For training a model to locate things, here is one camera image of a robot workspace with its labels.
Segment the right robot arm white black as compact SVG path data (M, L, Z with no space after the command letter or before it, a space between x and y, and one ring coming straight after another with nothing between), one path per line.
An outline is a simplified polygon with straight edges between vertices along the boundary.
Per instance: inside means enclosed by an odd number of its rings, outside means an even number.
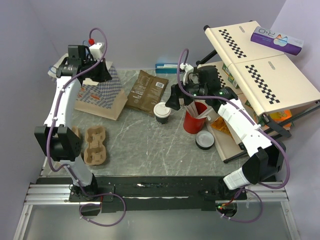
M204 100L231 127L249 156L242 167L223 178L219 195L230 199L237 188L255 185L278 173L284 161L284 147L261 130L230 87L221 86L218 70L212 65L194 68L180 63L177 73L181 72L184 76L171 86L166 107L178 111L181 105L189 106L195 99Z

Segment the brown pulp cup carrier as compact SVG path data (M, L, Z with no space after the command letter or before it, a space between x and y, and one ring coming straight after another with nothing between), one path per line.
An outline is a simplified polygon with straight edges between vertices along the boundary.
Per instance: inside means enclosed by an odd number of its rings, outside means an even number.
M107 150L104 145L106 129L101 126L93 126L85 132L87 148L84 150L84 162L89 166L98 166L107 159Z

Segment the black paper coffee cup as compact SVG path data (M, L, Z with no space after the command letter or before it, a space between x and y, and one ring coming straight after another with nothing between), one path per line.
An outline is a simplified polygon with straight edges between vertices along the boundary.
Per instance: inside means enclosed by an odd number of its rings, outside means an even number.
M159 117L159 116L155 116L156 121L160 124L160 125L165 125L168 123L169 121L169 116L166 117Z

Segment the white plastic cup lid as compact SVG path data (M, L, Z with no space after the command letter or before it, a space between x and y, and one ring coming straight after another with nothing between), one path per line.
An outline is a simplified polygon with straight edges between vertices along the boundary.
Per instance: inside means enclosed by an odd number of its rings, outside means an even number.
M165 102L159 102L154 106L153 113L158 118L167 118L171 114L171 108Z

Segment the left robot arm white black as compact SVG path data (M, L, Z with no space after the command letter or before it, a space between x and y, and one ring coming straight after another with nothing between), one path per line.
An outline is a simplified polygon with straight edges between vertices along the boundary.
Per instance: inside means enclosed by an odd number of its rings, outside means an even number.
M56 90L50 112L34 136L53 172L65 169L72 179L73 192L87 201L99 197L94 174L81 156L80 138L72 131L72 115L83 81L103 83L111 79L106 66L107 45L69 45L68 55L56 70Z

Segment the blue checkered paper bag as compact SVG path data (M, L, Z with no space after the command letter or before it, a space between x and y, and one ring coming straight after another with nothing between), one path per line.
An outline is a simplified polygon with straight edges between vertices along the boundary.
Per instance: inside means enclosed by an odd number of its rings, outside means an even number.
M116 121L128 98L112 61L106 62L111 80L94 82L90 78L83 81L74 108L78 111Z

